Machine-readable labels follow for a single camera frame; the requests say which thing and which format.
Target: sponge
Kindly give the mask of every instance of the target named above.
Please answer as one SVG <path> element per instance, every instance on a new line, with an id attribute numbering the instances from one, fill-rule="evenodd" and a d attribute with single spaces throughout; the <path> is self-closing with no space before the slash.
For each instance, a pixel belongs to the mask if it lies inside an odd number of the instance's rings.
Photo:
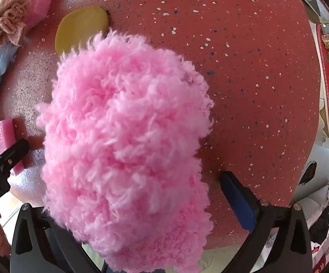
<path id="1" fill-rule="evenodd" d="M 16 143 L 13 119 L 0 121 L 0 154 Z M 18 175 L 24 169 L 23 162 L 19 161 L 10 171 L 11 175 Z"/>
<path id="2" fill-rule="evenodd" d="M 28 32 L 31 28 L 35 27 L 41 20 L 45 19 L 48 14 L 49 7 L 52 0 L 31 0 L 30 14 L 27 16 L 26 31 Z"/>

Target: screw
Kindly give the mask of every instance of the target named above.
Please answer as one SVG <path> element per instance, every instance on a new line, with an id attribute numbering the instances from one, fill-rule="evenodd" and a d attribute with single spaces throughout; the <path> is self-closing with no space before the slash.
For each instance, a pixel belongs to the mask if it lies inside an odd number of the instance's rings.
<path id="1" fill-rule="evenodd" d="M 261 199 L 261 200 L 259 200 L 259 203 L 260 203 L 262 206 L 268 206 L 268 205 L 269 205 L 269 201 L 267 201 L 266 199 Z"/>
<path id="2" fill-rule="evenodd" d="M 295 203 L 295 204 L 293 205 L 293 208 L 296 209 L 297 211 L 300 211 L 300 210 L 302 209 L 301 205 L 298 204 L 298 203 Z"/>
<path id="3" fill-rule="evenodd" d="M 27 210 L 28 208 L 29 208 L 29 203 L 23 204 L 23 206 L 22 206 L 23 210 Z"/>

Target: folded brown cloth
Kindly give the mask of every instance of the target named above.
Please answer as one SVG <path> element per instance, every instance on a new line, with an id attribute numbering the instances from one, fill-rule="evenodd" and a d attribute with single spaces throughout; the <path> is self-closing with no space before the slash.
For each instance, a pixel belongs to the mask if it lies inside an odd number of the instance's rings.
<path id="1" fill-rule="evenodd" d="M 0 46 L 8 40 L 20 46 L 29 9 L 30 0 L 0 0 Z"/>

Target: red speckled tabletop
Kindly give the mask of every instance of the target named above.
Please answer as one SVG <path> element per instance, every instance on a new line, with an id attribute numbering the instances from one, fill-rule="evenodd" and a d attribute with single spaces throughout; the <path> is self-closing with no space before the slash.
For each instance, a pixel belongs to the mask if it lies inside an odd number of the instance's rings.
<path id="1" fill-rule="evenodd" d="M 183 54 L 206 77 L 215 101 L 213 132 L 199 152 L 215 223 L 206 248 L 241 244 L 247 232 L 221 193 L 219 170 L 233 171 L 257 197 L 287 205 L 314 142 L 320 68 L 302 2 L 53 0 L 49 17 L 29 33 L 0 84 L 0 119 L 15 118 L 17 137 L 33 136 L 35 148 L 43 134 L 35 105 L 51 100 L 58 24 L 87 5 L 108 9 L 114 29 Z M 29 169 L 10 179 L 11 191 L 39 205 L 43 150 L 28 160 Z"/>

